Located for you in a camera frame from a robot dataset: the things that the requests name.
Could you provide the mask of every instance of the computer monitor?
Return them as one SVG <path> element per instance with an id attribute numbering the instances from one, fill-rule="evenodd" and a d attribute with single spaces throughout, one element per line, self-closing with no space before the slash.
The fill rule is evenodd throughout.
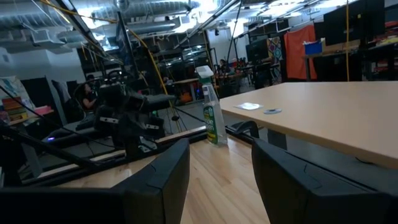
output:
<path id="1" fill-rule="evenodd" d="M 123 17 L 118 12 L 118 26 L 116 27 L 116 42 L 119 47 L 119 58 L 123 62 L 122 70 L 125 72 L 132 72 L 136 78 L 138 78 L 137 64 L 132 52 L 130 38 L 127 34 L 126 26 L 124 25 Z"/>
<path id="2" fill-rule="evenodd" d="M 349 4 L 349 40 L 372 41 L 385 33 L 383 0 L 359 0 Z M 346 7 L 323 15 L 326 45 L 347 41 Z"/>
<path id="3" fill-rule="evenodd" d="M 256 63 L 258 60 L 268 58 L 267 39 L 258 40 L 246 46 L 248 61 Z"/>

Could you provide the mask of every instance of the light wood tabletop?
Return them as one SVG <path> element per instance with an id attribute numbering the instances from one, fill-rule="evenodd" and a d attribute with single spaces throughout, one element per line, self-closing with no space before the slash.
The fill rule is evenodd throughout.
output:
<path id="1" fill-rule="evenodd" d="M 181 223 L 268 223 L 251 161 L 251 147 L 229 138 L 228 147 L 207 140 L 190 145 L 190 182 Z M 156 156 L 74 180 L 60 187 L 112 187 Z"/>
<path id="2" fill-rule="evenodd" d="M 284 83 L 221 100 L 221 109 L 314 144 L 398 169 L 398 82 Z M 263 108 L 247 111 L 242 103 Z M 282 109 L 266 115 L 264 110 Z"/>

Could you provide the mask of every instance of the box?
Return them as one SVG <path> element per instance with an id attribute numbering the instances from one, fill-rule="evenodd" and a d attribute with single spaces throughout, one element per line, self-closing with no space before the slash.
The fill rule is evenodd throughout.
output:
<path id="1" fill-rule="evenodd" d="M 304 44 L 305 55 L 320 54 L 322 53 L 322 42 L 316 41 L 308 44 Z"/>

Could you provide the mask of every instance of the bottle label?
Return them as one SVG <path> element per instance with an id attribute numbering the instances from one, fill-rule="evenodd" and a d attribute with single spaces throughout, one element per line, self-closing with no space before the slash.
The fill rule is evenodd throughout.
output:
<path id="1" fill-rule="evenodd" d="M 214 117 L 213 107 L 206 106 L 203 109 L 203 114 L 205 116 L 205 121 L 206 121 L 207 139 L 213 144 L 218 144 L 216 120 Z"/>

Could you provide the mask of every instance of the sticker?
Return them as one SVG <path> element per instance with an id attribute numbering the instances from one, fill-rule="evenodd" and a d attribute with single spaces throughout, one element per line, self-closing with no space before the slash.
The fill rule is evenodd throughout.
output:
<path id="1" fill-rule="evenodd" d="M 216 120 L 212 106 L 206 106 L 203 109 L 206 121 L 207 139 L 213 144 L 218 144 L 218 135 L 216 128 Z"/>
<path id="2" fill-rule="evenodd" d="M 282 109 L 270 109 L 270 110 L 265 110 L 264 113 L 265 114 L 277 114 L 282 112 Z"/>
<path id="3" fill-rule="evenodd" d="M 244 109 L 244 110 L 256 110 L 259 108 L 262 108 L 262 105 L 256 104 L 256 103 L 243 103 L 241 105 L 235 106 L 236 108 L 239 109 Z"/>

